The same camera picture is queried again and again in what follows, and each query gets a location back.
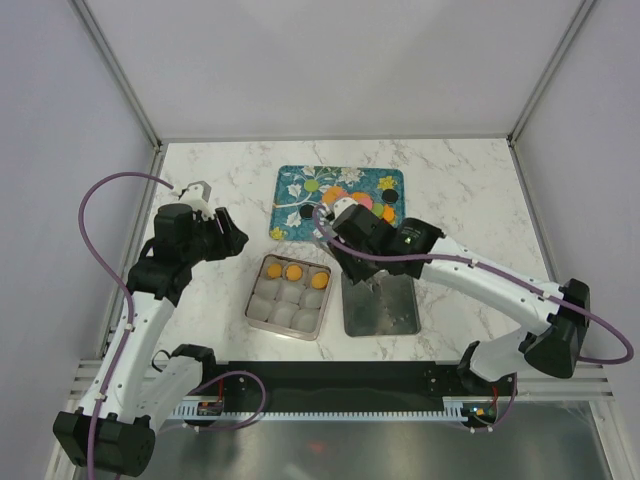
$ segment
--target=black disc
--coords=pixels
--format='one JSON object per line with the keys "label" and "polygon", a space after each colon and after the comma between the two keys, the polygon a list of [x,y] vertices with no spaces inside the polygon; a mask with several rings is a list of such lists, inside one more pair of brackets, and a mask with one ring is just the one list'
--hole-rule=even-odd
{"label": "black disc", "polygon": [[300,216],[305,220],[309,220],[313,215],[313,205],[305,204],[300,207]]}
{"label": "black disc", "polygon": [[385,203],[396,203],[399,196],[400,195],[398,195],[398,192],[396,192],[392,188],[387,188],[384,192],[382,192],[382,200],[384,200]]}

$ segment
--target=table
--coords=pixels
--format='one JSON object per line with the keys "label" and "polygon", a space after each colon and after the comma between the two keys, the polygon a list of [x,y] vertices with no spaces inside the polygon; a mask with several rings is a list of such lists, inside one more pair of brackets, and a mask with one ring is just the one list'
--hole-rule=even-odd
{"label": "table", "polygon": [[[339,276],[316,341],[250,327],[243,317],[253,280],[267,253],[328,264],[337,262],[312,243],[278,242],[268,235],[276,174],[282,165],[392,167],[405,178],[407,216],[442,228],[458,242],[505,266],[547,279],[533,225],[505,140],[340,140],[175,143],[161,177],[186,186],[205,180],[212,207],[225,206],[249,235],[243,253],[193,270],[157,348],[180,343],[212,347],[218,360],[438,360],[457,361],[469,343],[489,340],[517,324],[448,288],[416,282],[421,331],[414,336],[351,338],[344,332]],[[145,238],[157,208],[171,202],[158,187]]]}

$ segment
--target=wall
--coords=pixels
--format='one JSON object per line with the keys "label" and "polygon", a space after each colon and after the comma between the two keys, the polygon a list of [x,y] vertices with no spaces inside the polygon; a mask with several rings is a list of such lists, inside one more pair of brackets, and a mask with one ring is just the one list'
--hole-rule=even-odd
{"label": "wall", "polygon": [[[640,3],[599,2],[524,133],[518,152],[563,279],[640,347]],[[622,348],[597,326],[587,347]],[[608,369],[640,451],[638,361]]]}
{"label": "wall", "polygon": [[[148,170],[152,151],[67,2],[1,2],[0,64],[0,465],[2,478],[37,479],[112,288],[82,244],[78,204],[108,173]],[[111,264],[141,187],[122,180],[89,205]]]}
{"label": "wall", "polygon": [[86,0],[163,138],[502,135],[580,0]]}

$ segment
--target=gray floor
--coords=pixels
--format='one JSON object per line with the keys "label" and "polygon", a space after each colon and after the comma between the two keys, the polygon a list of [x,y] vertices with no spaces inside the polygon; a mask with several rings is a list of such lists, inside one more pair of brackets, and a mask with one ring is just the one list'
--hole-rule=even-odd
{"label": "gray floor", "polygon": [[[98,478],[112,479],[113,475]],[[158,439],[143,480],[610,479],[588,406],[520,404],[492,434],[434,423],[263,422]]]}

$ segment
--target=robotic arm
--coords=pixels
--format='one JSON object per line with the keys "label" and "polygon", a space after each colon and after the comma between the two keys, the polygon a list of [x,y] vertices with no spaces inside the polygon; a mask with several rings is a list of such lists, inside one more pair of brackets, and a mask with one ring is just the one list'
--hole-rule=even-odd
{"label": "robotic arm", "polygon": [[[97,397],[103,403],[96,428],[95,466],[138,476],[151,459],[155,436],[171,411],[190,391],[214,377],[213,350],[181,345],[165,370],[142,389],[153,349],[191,281],[191,269],[201,261],[238,255],[248,240],[225,208],[211,211],[209,194],[206,183],[190,184],[177,202],[160,207],[154,218],[155,237],[146,242],[128,275],[134,322],[127,323],[125,307],[102,366],[78,409],[60,412],[54,423],[55,436],[76,465],[87,464],[89,424]],[[129,338],[121,348],[127,330]],[[101,384],[114,365],[102,395]]]}
{"label": "robotic arm", "polygon": [[[557,378],[573,375],[588,320],[547,299],[553,295],[588,309],[589,287],[584,283],[572,279],[562,286],[521,275],[470,252],[433,225],[407,218],[395,228],[351,198],[336,201],[326,220],[337,234],[334,240],[347,249],[365,253],[357,257],[334,243],[329,244],[344,273],[354,283],[383,269],[391,275],[407,274],[459,290],[521,325],[490,342],[469,345],[458,373],[470,392],[485,390],[487,384],[505,375],[531,368]],[[430,254],[432,259],[373,260],[373,256],[424,254]],[[450,261],[465,258],[470,261]],[[476,267],[479,263],[483,269]],[[492,271],[504,273],[496,275]],[[535,286],[542,295],[532,292],[527,285]]]}

